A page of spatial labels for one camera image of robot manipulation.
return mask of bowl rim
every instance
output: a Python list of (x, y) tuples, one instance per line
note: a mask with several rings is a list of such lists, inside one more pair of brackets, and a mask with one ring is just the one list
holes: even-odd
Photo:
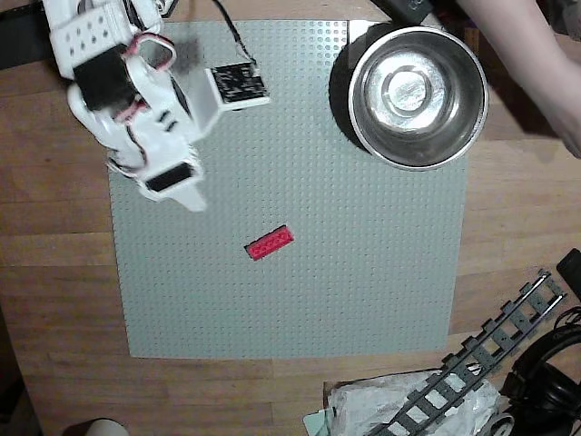
[[(478, 118), (478, 125), (476, 126), (476, 129), (472, 132), (472, 135), (470, 136), (468, 141), (457, 152), (455, 152), (450, 157), (448, 157), (447, 159), (444, 159), (441, 162), (433, 163), (430, 165), (423, 165), (423, 166), (411, 166), (411, 165), (405, 165), (403, 163), (398, 163), (398, 162), (395, 162), (395, 161), (389, 159), (388, 157), (381, 154), (375, 147), (373, 147), (373, 145), (371, 145), (369, 143), (369, 141), (365, 138), (365, 135), (363, 134), (363, 132), (359, 128), (359, 123), (357, 122), (357, 117), (355, 115), (355, 109), (353, 107), (353, 96), (355, 94), (355, 83), (357, 83), (357, 81), (359, 80), (359, 78), (361, 76), (361, 72), (363, 70), (363, 67), (368, 62), (368, 60), (384, 44), (395, 39), (398, 36), (401, 36), (404, 34), (410, 34), (410, 33), (418, 33), (418, 32), (444, 36), (445, 38), (449, 39), (453, 43), (457, 44), (468, 55), (468, 57), (470, 58), (472, 63), (476, 66), (478, 73), (480, 75), (480, 83), (482, 84), (482, 100), (483, 100), (482, 105), (483, 105), (483, 108), (482, 108), (482, 114)], [(484, 124), (485, 124), (485, 121), (487, 120), (487, 115), (488, 115), (488, 103), (489, 103), (488, 100), (489, 100), (489, 95), (488, 95), (487, 78), (486, 78), (486, 75), (484, 74), (484, 69), (482, 68), (482, 65), (480, 64), (480, 61), (478, 61), (478, 58), (472, 52), (472, 50), (470, 50), (470, 48), (466, 44), (464, 44), (461, 40), (456, 38), (454, 35), (446, 32), (446, 31), (437, 29), (437, 28), (426, 27), (423, 25), (414, 25), (411, 27), (404, 27), (404, 28), (401, 28), (398, 30), (394, 30), (393, 32), (389, 32), (388, 34), (382, 36), (375, 43), (370, 45), (369, 48), (363, 54), (363, 56), (359, 59), (359, 61), (357, 62), (356, 66), (355, 66), (355, 69), (353, 70), (353, 74), (351, 75), (351, 79), (350, 79), (349, 93), (348, 93), (349, 117), (350, 117), (351, 125), (353, 126), (353, 129), (355, 130), (355, 134), (357, 135), (357, 137), (361, 141), (361, 144), (365, 147), (365, 149), (370, 154), (372, 154), (375, 157), (378, 157), (384, 163), (389, 164), (391, 166), (394, 166), (396, 168), (399, 168), (401, 170), (408, 170), (408, 171), (433, 170), (433, 169), (439, 168), (440, 166), (448, 164), (449, 162), (451, 162), (455, 159), (458, 159), (460, 156), (465, 154), (468, 151), (468, 149), (478, 140), (480, 134), (482, 133), (482, 130), (484, 129)]]

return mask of stainless steel bowl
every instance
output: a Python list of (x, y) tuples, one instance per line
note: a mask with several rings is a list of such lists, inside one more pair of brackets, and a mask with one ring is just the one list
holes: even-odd
[(487, 116), (487, 80), (453, 35), (407, 27), (381, 37), (359, 59), (348, 104), (371, 154), (398, 168), (429, 170), (477, 140)]

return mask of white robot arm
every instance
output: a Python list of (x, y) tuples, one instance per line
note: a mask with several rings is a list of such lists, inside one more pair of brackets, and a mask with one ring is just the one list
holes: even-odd
[[(253, 59), (199, 70), (188, 98), (170, 71), (173, 43), (159, 35), (171, 7), (169, 0), (44, 0), (60, 74), (74, 81), (71, 111), (111, 151), (109, 167), (134, 179), (145, 197), (199, 212), (207, 206), (194, 143), (223, 112), (270, 98)], [(143, 58), (145, 42), (166, 54), (159, 64)]]

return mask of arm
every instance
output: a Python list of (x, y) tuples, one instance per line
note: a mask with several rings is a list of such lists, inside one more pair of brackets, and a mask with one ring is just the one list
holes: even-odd
[(560, 49), (534, 0), (458, 0), (522, 86), (581, 159), (581, 67)]

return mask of wooden floor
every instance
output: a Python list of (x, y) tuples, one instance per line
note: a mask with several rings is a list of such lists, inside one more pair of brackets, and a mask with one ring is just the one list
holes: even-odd
[[(2, 8), (22, 3), (3, 1)], [(234, 18), (380, 19), (364, 0), (230, 0)], [(182, 0), (174, 19), (217, 18)], [(581, 54), (581, 45), (569, 45)], [(262, 361), (128, 356), (102, 147), (70, 114), (46, 63), (0, 72), (0, 303), (47, 436), (98, 417), (132, 435), (302, 435), (322, 384), (437, 366), (538, 265), (581, 245), (581, 161), (526, 134), (493, 93), (469, 154), (447, 350)], [(579, 348), (559, 364), (578, 368)], [(499, 382), (504, 372), (496, 378)]]

